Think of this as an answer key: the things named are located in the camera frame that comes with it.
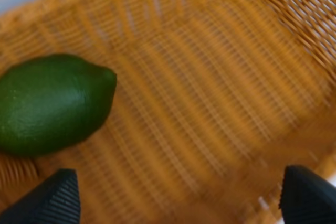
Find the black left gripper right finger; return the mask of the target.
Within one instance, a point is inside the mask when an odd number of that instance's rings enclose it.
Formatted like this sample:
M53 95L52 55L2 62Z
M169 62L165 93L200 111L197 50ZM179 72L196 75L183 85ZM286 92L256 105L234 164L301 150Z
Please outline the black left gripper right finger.
M335 186L302 165L289 165L279 209L284 223L335 223Z

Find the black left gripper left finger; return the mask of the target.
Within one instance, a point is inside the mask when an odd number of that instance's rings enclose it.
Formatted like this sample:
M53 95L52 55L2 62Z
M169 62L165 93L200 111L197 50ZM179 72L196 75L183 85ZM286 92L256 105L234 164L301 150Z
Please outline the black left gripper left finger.
M1 223L80 223L74 169L60 169L1 213Z

